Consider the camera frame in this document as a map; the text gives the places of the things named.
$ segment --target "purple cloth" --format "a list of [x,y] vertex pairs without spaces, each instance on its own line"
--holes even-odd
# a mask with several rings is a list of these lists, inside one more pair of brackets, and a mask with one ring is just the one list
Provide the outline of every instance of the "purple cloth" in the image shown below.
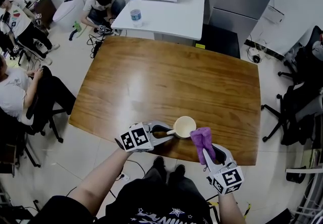
[[203,149],[206,149],[210,158],[215,161],[216,152],[212,148],[212,134],[209,127],[198,128],[195,131],[190,132],[193,143],[197,148],[198,159],[202,165],[206,165]]

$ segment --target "jeans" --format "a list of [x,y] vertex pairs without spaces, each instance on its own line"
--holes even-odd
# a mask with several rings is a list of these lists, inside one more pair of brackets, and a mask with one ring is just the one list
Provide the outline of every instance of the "jeans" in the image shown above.
[[[125,0],[115,0],[111,6],[112,15],[117,17],[125,6],[126,6]],[[99,11],[94,8],[91,9],[88,15],[88,18],[96,25],[106,25],[106,20],[105,20],[106,17],[107,17],[106,10]]]
[[71,114],[75,96],[68,90],[64,83],[51,74],[48,67],[43,66],[43,76],[37,86],[37,104],[34,110],[32,128],[41,131],[51,115],[54,103],[57,102],[68,115]]
[[18,36],[18,41],[22,43],[28,49],[37,53],[40,57],[45,58],[44,55],[34,44],[34,38],[43,43],[48,50],[51,49],[52,44],[50,40],[47,38],[44,32],[40,31],[38,28],[34,26],[34,24],[30,23],[28,27]]
[[[164,184],[166,182],[166,175],[167,173],[165,169],[156,169],[155,167],[152,167],[147,172],[144,179],[149,180],[151,182]],[[177,175],[176,172],[172,172],[170,174],[170,178],[168,180],[168,187],[174,190],[181,190],[182,192],[192,194],[201,199],[202,201],[205,201],[204,197],[197,190],[194,182],[189,178]]]

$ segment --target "wooden table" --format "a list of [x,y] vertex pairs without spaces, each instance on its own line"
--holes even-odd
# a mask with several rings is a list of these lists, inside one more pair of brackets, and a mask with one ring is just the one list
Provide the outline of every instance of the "wooden table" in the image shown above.
[[[114,141],[133,123],[170,126],[180,116],[210,127],[213,143],[239,165],[255,165],[260,124],[257,65],[174,43],[108,37],[77,96],[69,123]],[[188,140],[172,139],[158,155],[198,162]]]

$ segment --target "tiled floor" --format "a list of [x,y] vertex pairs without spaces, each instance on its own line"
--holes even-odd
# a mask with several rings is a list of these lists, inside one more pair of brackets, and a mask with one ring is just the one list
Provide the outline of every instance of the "tiled floor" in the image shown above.
[[[53,60],[50,69],[75,95],[92,62],[91,46],[86,45],[89,31],[89,28],[86,29],[80,38],[73,41],[69,41],[69,35],[61,33],[55,27],[50,34],[53,43],[61,44],[57,51],[49,54]],[[128,31],[127,36],[153,38],[153,35],[149,33],[131,31]],[[247,47],[243,47],[241,50],[243,60],[248,60],[246,49]],[[277,76],[277,72],[284,69],[281,62],[269,56],[262,56],[263,60],[258,65],[261,102],[279,110],[276,94],[284,94],[288,85],[292,83],[288,79]],[[11,175],[0,175],[1,182],[14,205],[33,206],[32,201],[37,199],[40,206],[43,206],[53,195],[66,195],[116,149],[116,144],[79,130],[67,124],[67,120],[64,114],[55,118],[59,132],[64,138],[63,144],[56,141],[49,127],[46,129],[46,137],[39,134],[29,137],[29,143],[42,165],[40,169],[34,168],[30,160],[23,157],[14,178]],[[264,110],[261,113],[259,138],[269,134],[276,123],[276,118]],[[300,144],[289,147],[280,145],[281,134],[281,131],[278,131],[267,143],[260,140],[256,166],[242,167],[245,182],[242,188],[235,193],[235,197],[243,213],[248,203],[251,203],[247,223],[266,223],[286,207],[295,209],[302,199],[308,177],[302,184],[288,182],[285,179],[285,168],[300,166],[303,147]],[[145,171],[151,167],[154,158],[155,156],[149,153],[134,153],[131,156],[131,159],[140,163]],[[198,163],[166,158],[168,170],[173,170],[177,164],[186,166],[186,176],[195,182],[205,198],[217,193],[205,179],[203,166]],[[132,162],[125,164],[124,172],[130,176],[131,180],[143,177],[141,168]],[[122,180],[117,181],[112,191],[118,194],[124,184]],[[104,214],[105,205],[113,200],[109,194],[98,216]]]

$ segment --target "black t-shirt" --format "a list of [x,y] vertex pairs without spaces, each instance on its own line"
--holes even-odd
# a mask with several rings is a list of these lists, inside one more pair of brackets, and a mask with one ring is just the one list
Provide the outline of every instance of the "black t-shirt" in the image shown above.
[[[30,224],[88,224],[93,220],[81,203],[69,197],[54,196]],[[105,217],[95,223],[211,224],[212,220],[206,201],[194,194],[137,179],[123,187],[115,202],[106,206]]]

